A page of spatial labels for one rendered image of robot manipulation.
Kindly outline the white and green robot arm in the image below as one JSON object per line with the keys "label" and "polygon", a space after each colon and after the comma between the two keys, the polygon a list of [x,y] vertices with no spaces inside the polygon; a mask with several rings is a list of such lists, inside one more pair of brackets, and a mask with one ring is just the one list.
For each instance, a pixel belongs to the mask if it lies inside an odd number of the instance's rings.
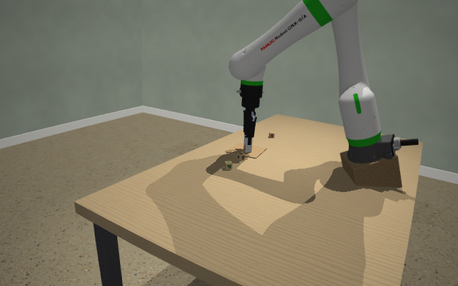
{"label": "white and green robot arm", "polygon": [[330,21],[337,50],[339,109],[349,144],[348,160],[371,163],[392,159],[401,146],[418,145],[418,139],[381,136],[376,100],[363,59],[358,0],[302,0],[274,27],[231,57],[230,73],[241,80],[236,92],[244,99],[260,99],[266,64]]}

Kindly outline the tan flat mat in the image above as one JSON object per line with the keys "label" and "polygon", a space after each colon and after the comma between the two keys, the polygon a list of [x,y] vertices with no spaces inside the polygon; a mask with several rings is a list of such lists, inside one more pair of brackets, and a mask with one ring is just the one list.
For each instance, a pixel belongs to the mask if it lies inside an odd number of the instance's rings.
{"label": "tan flat mat", "polygon": [[259,157],[267,148],[259,147],[259,146],[252,146],[252,150],[250,153],[246,153],[243,150],[243,145],[242,143],[238,143],[229,150],[226,151],[226,153],[234,154],[237,155],[237,153],[244,153],[246,157],[251,157],[256,159]]}

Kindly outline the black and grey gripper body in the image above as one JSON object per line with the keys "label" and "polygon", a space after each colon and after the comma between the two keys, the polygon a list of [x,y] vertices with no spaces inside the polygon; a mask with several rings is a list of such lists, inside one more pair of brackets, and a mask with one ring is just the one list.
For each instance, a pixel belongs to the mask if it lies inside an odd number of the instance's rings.
{"label": "black and grey gripper body", "polygon": [[[245,110],[248,112],[248,120],[251,117],[251,112],[254,112],[255,115],[255,108],[258,108],[260,106],[260,99],[244,99],[242,98],[242,104],[241,104]],[[246,108],[248,107],[248,108]]]}

